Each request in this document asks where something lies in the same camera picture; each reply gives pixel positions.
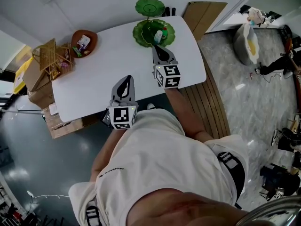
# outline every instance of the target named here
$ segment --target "green bowl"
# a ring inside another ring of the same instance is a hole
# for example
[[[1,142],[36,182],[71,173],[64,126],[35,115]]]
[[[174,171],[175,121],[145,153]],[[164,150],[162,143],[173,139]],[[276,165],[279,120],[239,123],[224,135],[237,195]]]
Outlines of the green bowl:
[[[174,28],[163,20],[152,19],[152,20],[143,20],[137,24],[133,29],[133,37],[136,42],[143,47],[152,47],[154,44],[154,36],[158,30],[163,30],[167,28],[167,37],[161,39],[159,45],[165,47],[173,43],[175,39]]]

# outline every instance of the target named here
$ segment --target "yellow object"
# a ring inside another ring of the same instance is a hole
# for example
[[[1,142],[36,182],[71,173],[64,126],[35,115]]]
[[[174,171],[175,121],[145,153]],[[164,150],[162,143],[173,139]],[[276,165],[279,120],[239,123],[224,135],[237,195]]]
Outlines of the yellow object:
[[[18,94],[19,91],[25,86],[23,81],[23,75],[27,70],[28,66],[31,64],[33,57],[27,60],[16,72],[15,82],[14,82],[14,94]]]
[[[250,50],[251,50],[251,54],[255,55],[256,54],[256,47],[255,47],[255,45],[253,44],[253,42],[251,40],[248,40],[248,44],[249,44],[249,47],[250,47]]]

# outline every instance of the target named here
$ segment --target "white t-shirt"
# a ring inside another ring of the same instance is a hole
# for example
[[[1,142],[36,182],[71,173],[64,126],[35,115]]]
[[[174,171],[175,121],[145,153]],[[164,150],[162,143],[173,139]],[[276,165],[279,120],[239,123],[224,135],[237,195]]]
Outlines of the white t-shirt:
[[[103,226],[125,226],[135,202],[162,188],[193,192],[234,205],[234,181],[216,157],[222,151],[240,159],[247,179],[247,149],[240,136],[201,143],[185,137],[180,123],[168,111],[142,111],[133,128],[116,145],[96,182],[70,188],[76,219],[81,226],[88,225],[86,208],[94,200]]]

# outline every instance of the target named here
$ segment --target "green plate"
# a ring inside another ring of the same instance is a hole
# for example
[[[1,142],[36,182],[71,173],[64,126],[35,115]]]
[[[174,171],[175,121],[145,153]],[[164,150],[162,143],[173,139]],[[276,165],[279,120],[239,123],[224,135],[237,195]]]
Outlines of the green plate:
[[[144,16],[155,17],[164,12],[165,5],[159,0],[139,0],[136,2],[135,9]]]
[[[161,39],[159,45],[165,47],[173,43],[175,39],[174,28],[163,20],[143,20],[137,24],[133,30],[133,37],[136,42],[144,47],[152,47],[154,45],[154,36],[158,30],[167,28],[167,37]]]

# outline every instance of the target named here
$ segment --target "tabletop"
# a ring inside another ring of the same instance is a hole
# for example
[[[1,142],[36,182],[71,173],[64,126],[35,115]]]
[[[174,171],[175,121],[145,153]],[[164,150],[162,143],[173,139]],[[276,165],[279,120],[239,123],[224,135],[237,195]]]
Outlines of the tabletop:
[[[180,16],[159,18],[175,30],[174,42],[167,46],[178,61],[179,88],[206,80],[203,59],[189,27]],[[124,24],[97,33],[95,50],[75,59],[74,71],[52,82],[55,103],[61,120],[72,121],[105,110],[113,86],[124,76],[132,75],[135,100],[164,93],[154,79],[151,48],[136,43],[133,28],[139,22]]]

